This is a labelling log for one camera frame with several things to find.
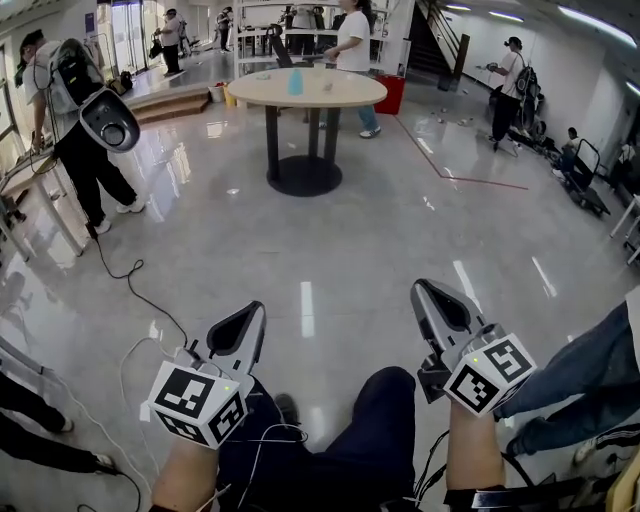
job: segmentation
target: white sneaker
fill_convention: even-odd
[[[142,210],[144,210],[145,206],[145,202],[137,197],[136,200],[131,204],[119,204],[118,206],[116,206],[116,211],[118,213],[140,213]]]
[[[567,178],[564,177],[564,174],[562,174],[562,171],[560,169],[551,169],[551,172],[560,181],[562,181],[562,182],[567,181]]]
[[[103,219],[99,226],[95,226],[94,229],[96,233],[99,235],[104,235],[107,231],[111,229],[111,222],[107,219]]]
[[[589,439],[573,454],[573,465],[579,466],[596,451],[596,439]]]
[[[364,132],[360,132],[360,137],[362,137],[363,139],[373,139],[374,137],[377,137],[378,135],[380,135],[381,131],[382,131],[382,128],[378,126],[375,130],[371,130],[371,131],[366,130]]]

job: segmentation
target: ceiling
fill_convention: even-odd
[[[620,65],[621,71],[629,79],[640,84],[640,49],[619,42],[615,38],[601,34],[595,29],[567,18],[558,10],[558,5],[599,18],[633,36],[640,45],[640,1],[638,0],[455,0],[467,5],[475,14],[500,10],[524,18],[525,23],[553,23],[562,30],[589,39],[600,41]]]

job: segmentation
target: white t-shirt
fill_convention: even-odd
[[[162,46],[176,46],[180,42],[180,21],[177,16],[167,21],[162,30],[171,30],[170,34],[160,34]]]
[[[56,52],[58,47],[62,43],[60,41],[47,41],[43,44],[33,59],[29,61],[27,67],[22,73],[22,83],[24,84],[24,94],[27,100],[27,105],[33,102],[33,99],[38,94],[38,91],[49,87],[50,73],[49,73],[49,60]],[[55,114],[55,123],[51,121],[51,108],[47,100],[47,117],[45,118],[44,127],[50,133],[53,133],[52,125],[55,126],[55,131],[58,141],[62,139],[71,128],[79,121],[79,111],[68,112],[66,114]]]
[[[633,149],[629,144],[625,144],[622,146],[622,154],[620,155],[620,163],[623,164],[625,162],[630,162],[636,156],[636,150]]]
[[[509,52],[507,56],[502,59],[500,67],[506,69],[509,74],[504,77],[504,87],[502,92],[512,98],[520,99],[520,93],[516,87],[516,82],[520,73],[524,69],[524,59],[517,52]]]
[[[338,69],[342,71],[369,71],[371,68],[370,34],[369,20],[360,11],[352,12],[344,19],[340,30],[338,30],[338,45],[348,42],[352,37],[362,39],[362,42],[355,48],[340,52],[336,64]]]

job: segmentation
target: red floor line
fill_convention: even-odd
[[[481,183],[481,184],[484,184],[484,185],[496,185],[498,187],[515,188],[516,190],[529,190],[529,187],[522,187],[520,185],[509,185],[508,183],[500,183],[500,182],[497,182],[497,181],[488,181],[488,180],[478,180],[478,179],[475,179],[475,178],[454,178],[454,177],[442,174],[438,170],[436,165],[433,163],[431,158],[429,158],[429,155],[427,155],[424,152],[424,150],[422,149],[422,147],[420,147],[420,144],[418,144],[418,141],[411,134],[409,129],[404,124],[402,124],[402,121],[400,121],[398,116],[393,116],[393,117],[396,118],[396,121],[398,121],[398,124],[402,127],[402,129],[405,131],[405,133],[409,136],[409,138],[411,139],[411,142],[413,142],[413,144],[418,148],[418,150],[420,151],[422,156],[424,156],[424,158],[427,160],[427,162],[429,162],[429,164],[431,165],[431,167],[433,168],[433,170],[435,171],[435,173],[438,175],[439,178],[442,178],[443,180],[450,180],[450,181],[466,181],[468,183]]]

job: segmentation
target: doorway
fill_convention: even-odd
[[[113,40],[120,72],[136,75],[147,69],[142,13],[142,0],[112,5]]]

